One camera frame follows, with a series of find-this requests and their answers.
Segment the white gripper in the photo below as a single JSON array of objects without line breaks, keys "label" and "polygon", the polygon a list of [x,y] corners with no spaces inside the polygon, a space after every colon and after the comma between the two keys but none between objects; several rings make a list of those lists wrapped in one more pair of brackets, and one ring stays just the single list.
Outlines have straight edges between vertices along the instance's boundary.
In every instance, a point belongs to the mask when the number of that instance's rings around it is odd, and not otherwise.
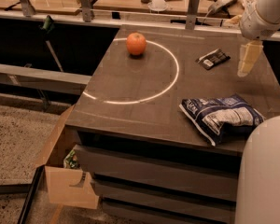
[{"label": "white gripper", "polygon": [[260,16],[258,2],[259,0],[247,2],[242,16],[236,15],[225,20],[227,24],[231,25],[239,23],[242,36],[253,40],[240,47],[237,72],[239,77],[247,76],[259,59],[263,50],[263,45],[260,40],[271,37],[279,29],[279,24],[268,22]]}]

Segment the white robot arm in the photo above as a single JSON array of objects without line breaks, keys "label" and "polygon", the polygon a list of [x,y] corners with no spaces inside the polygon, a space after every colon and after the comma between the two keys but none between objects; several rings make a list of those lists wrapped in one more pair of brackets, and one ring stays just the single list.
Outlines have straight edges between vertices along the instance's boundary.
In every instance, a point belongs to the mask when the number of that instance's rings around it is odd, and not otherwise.
[{"label": "white robot arm", "polygon": [[[264,40],[280,28],[280,0],[254,0],[239,21],[243,37]],[[234,224],[280,224],[280,116],[248,137],[241,160]]]}]

